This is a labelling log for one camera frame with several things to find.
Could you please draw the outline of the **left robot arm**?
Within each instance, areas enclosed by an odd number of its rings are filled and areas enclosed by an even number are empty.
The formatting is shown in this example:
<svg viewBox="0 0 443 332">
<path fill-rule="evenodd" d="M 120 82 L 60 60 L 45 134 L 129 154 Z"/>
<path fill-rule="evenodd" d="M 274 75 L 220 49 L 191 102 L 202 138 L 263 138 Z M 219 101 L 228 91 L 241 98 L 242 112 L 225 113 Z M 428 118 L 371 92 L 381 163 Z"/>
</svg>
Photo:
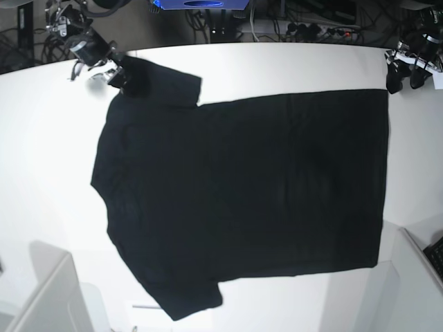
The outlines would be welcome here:
<svg viewBox="0 0 443 332">
<path fill-rule="evenodd" d="M 406 78 L 412 89 L 421 88 L 430 77 L 434 87 L 441 89 L 442 2 L 399 1 L 398 5 L 411 14 L 400 23 L 397 46 L 385 52 L 388 92 L 400 92 Z"/>
</svg>

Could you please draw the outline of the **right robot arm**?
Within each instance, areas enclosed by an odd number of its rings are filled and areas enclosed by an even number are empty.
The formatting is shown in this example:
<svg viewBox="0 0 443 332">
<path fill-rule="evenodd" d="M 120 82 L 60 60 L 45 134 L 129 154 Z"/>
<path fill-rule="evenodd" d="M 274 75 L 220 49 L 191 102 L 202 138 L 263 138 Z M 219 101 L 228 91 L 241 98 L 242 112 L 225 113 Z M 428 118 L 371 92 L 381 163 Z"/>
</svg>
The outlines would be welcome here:
<svg viewBox="0 0 443 332">
<path fill-rule="evenodd" d="M 116 52 L 116 43 L 107 42 L 92 26 L 93 20 L 109 17 L 127 1 L 96 1 L 103 12 L 90 11 L 87 1 L 47 1 L 45 7 L 46 29 L 52 37 L 76 57 L 70 81 L 88 70 L 111 64 L 112 67 L 93 77 L 114 88 L 128 88 L 131 75 L 124 69 L 122 53 Z"/>
</svg>

